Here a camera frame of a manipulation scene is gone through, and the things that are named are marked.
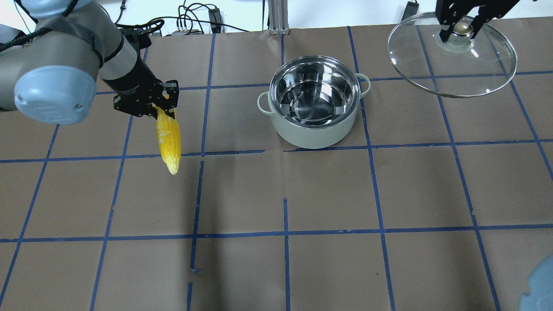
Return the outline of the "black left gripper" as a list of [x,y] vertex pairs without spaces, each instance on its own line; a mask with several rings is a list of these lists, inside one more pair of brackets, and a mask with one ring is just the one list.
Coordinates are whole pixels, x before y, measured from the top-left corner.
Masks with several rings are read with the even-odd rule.
[[137,86],[128,94],[119,93],[113,98],[113,108],[119,112],[136,117],[158,119],[158,107],[172,119],[176,119],[178,106],[178,81],[154,82],[146,86]]

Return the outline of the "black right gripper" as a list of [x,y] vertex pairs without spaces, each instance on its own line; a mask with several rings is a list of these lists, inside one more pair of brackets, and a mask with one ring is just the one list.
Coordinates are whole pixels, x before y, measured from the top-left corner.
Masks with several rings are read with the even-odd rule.
[[518,3],[518,0],[437,0],[435,16],[442,25],[440,40],[448,41],[454,23],[468,16],[474,8],[477,8],[478,12],[472,21],[472,39],[477,36],[484,24],[492,19],[503,18]]

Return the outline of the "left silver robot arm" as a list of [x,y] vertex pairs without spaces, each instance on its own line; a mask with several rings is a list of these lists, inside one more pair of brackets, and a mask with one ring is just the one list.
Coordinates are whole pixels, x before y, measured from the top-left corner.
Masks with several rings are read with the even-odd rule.
[[158,79],[141,57],[151,41],[141,26],[118,26],[93,0],[18,0],[36,22],[24,35],[1,26],[2,112],[46,124],[87,118],[101,79],[113,108],[136,117],[175,118],[178,82]]

